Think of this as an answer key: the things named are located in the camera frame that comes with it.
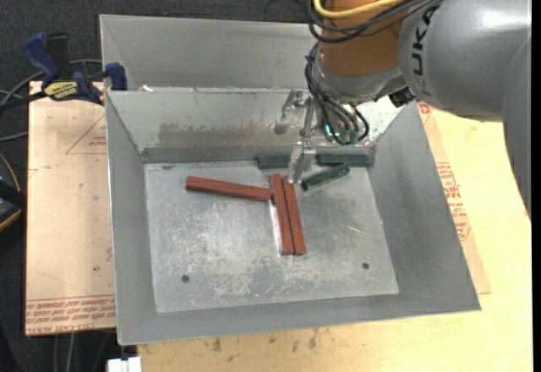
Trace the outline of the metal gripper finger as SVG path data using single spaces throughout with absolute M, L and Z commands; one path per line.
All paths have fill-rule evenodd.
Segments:
M 298 181 L 311 169 L 312 162 L 316 157 L 316 150 L 310 141 L 303 141 L 301 144 L 301 153 L 298 158 Z
M 288 180 L 290 184 L 298 182 L 300 173 L 303 171 L 303 159 L 305 156 L 303 142 L 297 142 L 292 146 L 292 152 L 290 155 L 290 162 L 288 165 Z

